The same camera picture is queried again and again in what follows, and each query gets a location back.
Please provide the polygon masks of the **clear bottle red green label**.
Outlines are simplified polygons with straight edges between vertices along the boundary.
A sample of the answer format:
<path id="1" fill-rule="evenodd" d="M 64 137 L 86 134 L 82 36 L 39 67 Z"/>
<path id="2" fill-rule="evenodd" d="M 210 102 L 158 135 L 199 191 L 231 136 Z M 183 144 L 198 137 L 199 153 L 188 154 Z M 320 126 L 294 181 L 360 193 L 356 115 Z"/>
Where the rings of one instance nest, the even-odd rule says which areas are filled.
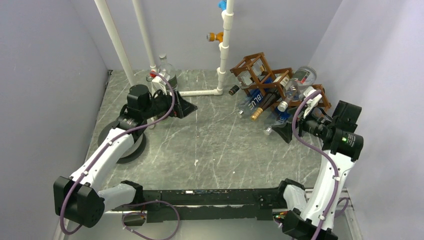
<path id="1" fill-rule="evenodd" d="M 177 90 L 178 80 L 175 67 L 168 62 L 167 55 L 165 53 L 160 54 L 159 59 L 159 73 L 168 81 L 174 90 Z"/>

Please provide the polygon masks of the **clear bottle dark label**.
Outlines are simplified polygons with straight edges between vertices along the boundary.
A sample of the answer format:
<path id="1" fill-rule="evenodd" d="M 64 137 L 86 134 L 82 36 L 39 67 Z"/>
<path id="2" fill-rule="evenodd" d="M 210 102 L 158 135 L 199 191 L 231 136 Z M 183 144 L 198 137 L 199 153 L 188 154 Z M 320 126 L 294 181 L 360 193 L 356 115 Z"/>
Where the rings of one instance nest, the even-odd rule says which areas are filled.
<path id="1" fill-rule="evenodd" d="M 279 103 L 277 109 L 284 112 L 292 101 L 300 101 L 313 90 L 312 85 L 316 81 L 317 72 L 310 66 L 302 66 L 297 69 L 290 80 L 284 86 L 285 98 Z"/>

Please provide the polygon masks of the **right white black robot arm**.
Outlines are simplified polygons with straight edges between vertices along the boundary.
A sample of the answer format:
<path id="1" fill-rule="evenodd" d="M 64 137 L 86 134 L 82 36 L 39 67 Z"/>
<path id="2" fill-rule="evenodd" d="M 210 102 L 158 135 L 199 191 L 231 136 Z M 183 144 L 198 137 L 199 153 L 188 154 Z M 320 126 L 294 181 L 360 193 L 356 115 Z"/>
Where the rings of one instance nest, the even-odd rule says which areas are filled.
<path id="1" fill-rule="evenodd" d="M 290 134 L 300 142 L 302 132 L 322 140 L 322 148 L 312 147 L 321 155 L 320 170 L 309 199 L 300 183 L 290 179 L 282 182 L 275 200 L 287 212 L 274 220 L 285 235 L 296 240 L 336 240 L 333 229 L 339 198 L 364 146 L 364 138 L 355 134 L 362 108 L 341 100 L 329 120 L 311 114 L 304 117 L 304 111 L 299 110 L 292 120 L 298 132 L 291 128 Z"/>

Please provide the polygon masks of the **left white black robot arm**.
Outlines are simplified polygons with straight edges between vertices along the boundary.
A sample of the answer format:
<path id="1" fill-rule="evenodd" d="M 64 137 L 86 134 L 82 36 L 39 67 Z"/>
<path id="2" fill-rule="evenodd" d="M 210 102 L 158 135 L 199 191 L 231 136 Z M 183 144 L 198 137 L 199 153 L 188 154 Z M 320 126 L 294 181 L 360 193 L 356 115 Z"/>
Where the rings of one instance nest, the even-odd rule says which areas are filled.
<path id="1" fill-rule="evenodd" d="M 124 180 L 115 187 L 100 190 L 106 174 L 126 152 L 143 150 L 147 120 L 157 116 L 182 119 L 198 107 L 177 90 L 150 93 L 149 88 L 137 84 L 129 89 L 127 103 L 118 118 L 110 124 L 105 139 L 93 155 L 69 177 L 60 176 L 53 184 L 55 213 L 60 222 L 65 219 L 80 226 L 95 226 L 103 213 L 120 206 L 139 209 L 144 201 L 143 187 Z"/>

